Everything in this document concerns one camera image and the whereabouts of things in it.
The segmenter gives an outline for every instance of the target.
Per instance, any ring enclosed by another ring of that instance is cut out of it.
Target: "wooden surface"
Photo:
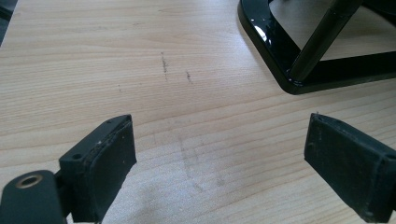
[[[328,2],[272,7],[301,47]],[[396,80],[286,94],[237,4],[19,0],[0,48],[0,186],[57,171],[101,122],[132,114],[138,164],[103,223],[362,223],[304,161],[308,120],[396,148]],[[360,9],[325,57],[396,50],[376,20]]]

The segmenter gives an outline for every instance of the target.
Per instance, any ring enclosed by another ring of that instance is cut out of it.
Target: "black mark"
[[[168,69],[167,69],[168,63],[166,62],[165,57],[163,56],[163,52],[161,52],[161,57],[163,59],[163,73],[165,74],[165,79],[167,81],[168,77],[167,77],[166,73],[168,72]]]
[[[190,84],[192,84],[191,75],[190,75],[189,71],[186,71],[186,74],[187,74],[187,79],[189,80]]]
[[[198,193],[204,192],[204,188],[199,184],[202,172],[200,172],[200,164],[198,160],[198,155],[195,149],[187,149],[183,146],[183,141],[180,137],[177,138],[181,149],[181,156],[183,157],[184,168],[186,175],[192,183],[192,186]]]
[[[225,184],[225,180],[224,180],[223,178],[219,177],[219,178],[217,179],[217,185],[218,185],[218,187],[221,187],[221,186],[223,186],[224,184]]]

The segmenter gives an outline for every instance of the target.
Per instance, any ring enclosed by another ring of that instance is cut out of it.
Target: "black stand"
[[[363,0],[333,0],[300,50],[271,13],[272,0],[241,0],[239,20],[280,87],[302,94],[396,77],[396,51],[336,60],[320,59]],[[396,25],[396,16],[375,3],[367,7]]]

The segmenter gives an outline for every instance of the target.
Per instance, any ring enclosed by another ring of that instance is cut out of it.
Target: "light wood tabletop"
[[[329,1],[277,0],[302,47]],[[238,0],[19,0],[0,48],[0,187],[131,114],[137,164],[103,223],[362,223],[304,161],[311,113],[396,148],[396,79],[283,92]],[[326,59],[396,50],[361,8]]]

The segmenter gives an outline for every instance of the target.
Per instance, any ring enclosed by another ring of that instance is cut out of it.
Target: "black metal leg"
[[[311,35],[300,55],[294,62],[290,77],[304,81],[326,53],[351,16],[361,6],[363,0],[334,0],[315,32]]]

